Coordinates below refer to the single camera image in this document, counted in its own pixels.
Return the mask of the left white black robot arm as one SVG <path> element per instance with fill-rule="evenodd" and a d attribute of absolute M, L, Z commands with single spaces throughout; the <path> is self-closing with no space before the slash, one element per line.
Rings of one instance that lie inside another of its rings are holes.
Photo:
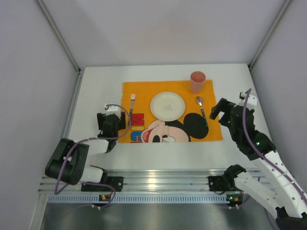
<path fill-rule="evenodd" d="M 96 140 L 103 141 L 103 153 L 109 153 L 116 145 L 118 132 L 126 128 L 126 114 L 97 114 L 98 130 Z M 79 182 L 99 183 L 104 170 L 95 166 L 86 167 L 90 145 L 87 141 L 77 144 L 71 139 L 62 138 L 56 146 L 45 167 L 45 175 L 57 179 L 61 168 L 64 168 L 61 182 L 75 185 Z"/>

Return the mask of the orange Mickey Mouse placemat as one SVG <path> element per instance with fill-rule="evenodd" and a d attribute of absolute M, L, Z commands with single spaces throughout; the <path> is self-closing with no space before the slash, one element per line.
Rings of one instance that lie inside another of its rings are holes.
<path fill-rule="evenodd" d="M 203 99 L 196 101 L 197 96 Z M 132 110 L 131 127 L 120 143 L 221 141 L 217 120 L 210 120 L 216 104 L 213 82 L 205 81 L 198 95 L 188 80 L 125 82 L 121 105 Z"/>

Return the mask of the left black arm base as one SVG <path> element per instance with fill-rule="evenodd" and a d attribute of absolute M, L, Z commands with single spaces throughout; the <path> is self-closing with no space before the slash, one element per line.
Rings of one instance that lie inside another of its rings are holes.
<path fill-rule="evenodd" d="M 116 192 L 122 191 L 123 188 L 124 177 L 122 176 L 109 176 L 103 175 L 102 179 L 98 183 L 94 182 L 86 182 L 82 184 L 81 191 L 82 192 L 111 192 L 109 187 L 100 186 L 98 184 L 105 184 L 113 187 Z"/>

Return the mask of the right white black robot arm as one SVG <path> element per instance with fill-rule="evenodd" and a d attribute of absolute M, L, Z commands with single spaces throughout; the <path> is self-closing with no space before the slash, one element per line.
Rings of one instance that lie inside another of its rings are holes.
<path fill-rule="evenodd" d="M 254 125 L 254 107 L 257 99 L 238 104 L 222 98 L 211 110 L 214 120 L 223 112 L 219 123 L 228 128 L 232 140 L 240 152 L 263 173 L 273 189 L 254 179 L 242 166 L 228 167 L 222 175 L 227 190 L 242 190 L 261 204 L 274 218 L 281 230 L 305 230 L 307 228 L 307 194 L 297 184 L 282 162 L 276 147 Z"/>

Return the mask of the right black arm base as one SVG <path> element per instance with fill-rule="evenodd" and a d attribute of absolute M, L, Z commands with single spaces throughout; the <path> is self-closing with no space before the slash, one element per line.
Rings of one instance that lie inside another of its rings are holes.
<path fill-rule="evenodd" d="M 246 172 L 246 169 L 238 164 L 231 165 L 222 175 L 208 177 L 209 190 L 218 195 L 222 195 L 228 191 L 239 191 L 235 186 L 235 178 L 237 178 L 240 173 Z"/>

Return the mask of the metal fork green handle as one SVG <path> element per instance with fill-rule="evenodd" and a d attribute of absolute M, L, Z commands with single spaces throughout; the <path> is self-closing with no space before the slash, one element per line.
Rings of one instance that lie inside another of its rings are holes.
<path fill-rule="evenodd" d="M 135 104 L 136 94 L 132 93 L 130 97 L 130 117 L 132 117 L 133 107 Z"/>

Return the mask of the pink plastic cup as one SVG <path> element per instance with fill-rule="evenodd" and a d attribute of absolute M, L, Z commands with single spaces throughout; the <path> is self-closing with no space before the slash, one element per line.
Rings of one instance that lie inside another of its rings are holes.
<path fill-rule="evenodd" d="M 198 94 L 201 92 L 206 80 L 206 75 L 201 71 L 195 71 L 190 75 L 190 92 Z"/>

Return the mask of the metal spoon green handle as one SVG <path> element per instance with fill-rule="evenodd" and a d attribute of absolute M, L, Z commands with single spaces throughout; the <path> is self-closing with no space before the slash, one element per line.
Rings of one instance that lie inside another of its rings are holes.
<path fill-rule="evenodd" d="M 200 97 L 200 96 L 196 96 L 196 102 L 199 104 L 200 106 L 200 109 L 201 109 L 201 114 L 202 114 L 202 117 L 204 119 L 204 122 L 205 122 L 205 126 L 208 128 L 208 122 L 207 122 L 207 119 L 206 119 L 206 116 L 205 116 L 205 111 L 203 109 L 203 98 Z"/>

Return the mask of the cream white plate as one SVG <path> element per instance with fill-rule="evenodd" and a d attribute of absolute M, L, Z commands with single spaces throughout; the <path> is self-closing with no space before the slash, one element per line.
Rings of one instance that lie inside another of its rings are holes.
<path fill-rule="evenodd" d="M 154 96 L 150 103 L 154 117 L 165 122 L 181 118 L 185 108 L 183 98 L 174 92 L 161 92 Z"/>

